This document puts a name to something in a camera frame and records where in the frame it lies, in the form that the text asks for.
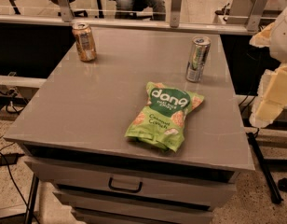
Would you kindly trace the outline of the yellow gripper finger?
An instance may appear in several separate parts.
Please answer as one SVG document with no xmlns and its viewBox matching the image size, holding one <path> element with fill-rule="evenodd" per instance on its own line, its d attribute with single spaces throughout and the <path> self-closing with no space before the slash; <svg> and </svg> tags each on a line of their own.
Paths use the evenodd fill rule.
<svg viewBox="0 0 287 224">
<path fill-rule="evenodd" d="M 249 44 L 257 48 L 269 48 L 272 43 L 272 30 L 274 25 L 275 23 L 272 22 L 262 31 L 258 32 L 256 35 L 253 35 L 249 41 Z"/>
<path fill-rule="evenodd" d="M 265 128 L 273 123 L 286 106 L 287 63 L 282 63 L 275 71 L 267 69 L 262 75 L 249 122 L 253 127 Z"/>
</svg>

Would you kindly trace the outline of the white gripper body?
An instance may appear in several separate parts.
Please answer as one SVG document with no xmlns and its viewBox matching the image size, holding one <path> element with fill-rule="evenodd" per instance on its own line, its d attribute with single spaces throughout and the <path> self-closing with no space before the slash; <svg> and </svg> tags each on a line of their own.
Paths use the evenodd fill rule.
<svg viewBox="0 0 287 224">
<path fill-rule="evenodd" d="M 287 7 L 276 18 L 270 34 L 270 56 L 287 63 Z"/>
</svg>

